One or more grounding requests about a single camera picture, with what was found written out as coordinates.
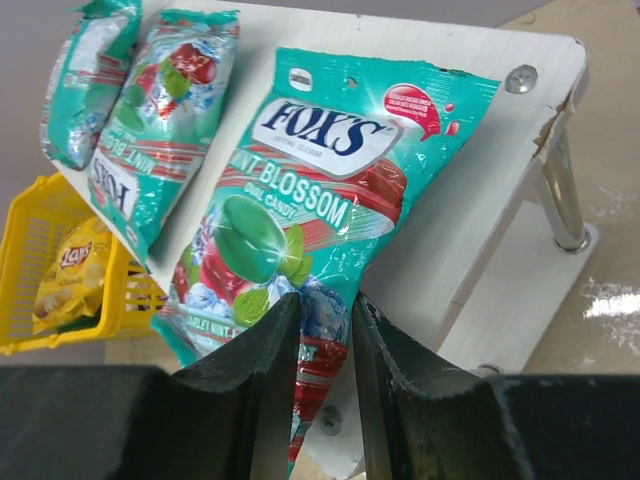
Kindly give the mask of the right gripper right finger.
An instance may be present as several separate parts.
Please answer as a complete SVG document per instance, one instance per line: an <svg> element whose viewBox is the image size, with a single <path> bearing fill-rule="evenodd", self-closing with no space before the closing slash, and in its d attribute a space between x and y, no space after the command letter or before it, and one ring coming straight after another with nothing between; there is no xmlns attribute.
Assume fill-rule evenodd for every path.
<svg viewBox="0 0 640 480"><path fill-rule="evenodd" d="M370 479L635 479L635 375L479 377L364 295L352 347Z"/></svg>

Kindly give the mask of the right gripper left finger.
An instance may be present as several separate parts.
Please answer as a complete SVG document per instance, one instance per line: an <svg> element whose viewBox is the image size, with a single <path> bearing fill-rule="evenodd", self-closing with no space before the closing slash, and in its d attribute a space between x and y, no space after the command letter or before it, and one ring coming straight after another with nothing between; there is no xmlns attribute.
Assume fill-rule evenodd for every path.
<svg viewBox="0 0 640 480"><path fill-rule="evenodd" d="M5 479L283 479L300 300L189 367L1 371Z"/></svg>

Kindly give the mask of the Fox's mint blossom candy bag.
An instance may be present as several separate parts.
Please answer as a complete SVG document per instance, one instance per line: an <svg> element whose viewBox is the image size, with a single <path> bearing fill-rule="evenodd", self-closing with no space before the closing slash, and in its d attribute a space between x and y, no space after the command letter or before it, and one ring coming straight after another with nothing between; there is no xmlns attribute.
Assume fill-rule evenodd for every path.
<svg viewBox="0 0 640 480"><path fill-rule="evenodd" d="M163 10L101 132L91 202L140 264L208 153L239 32L235 10Z"/></svg>

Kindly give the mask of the teal candy bag back side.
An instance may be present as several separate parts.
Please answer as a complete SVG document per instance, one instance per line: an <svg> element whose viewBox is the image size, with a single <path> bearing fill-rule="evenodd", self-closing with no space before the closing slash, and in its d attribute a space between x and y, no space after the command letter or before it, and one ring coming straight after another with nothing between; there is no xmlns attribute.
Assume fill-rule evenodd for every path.
<svg viewBox="0 0 640 480"><path fill-rule="evenodd" d="M84 170L125 83L142 3L91 1L63 43L49 78L39 135L45 156Z"/></svg>

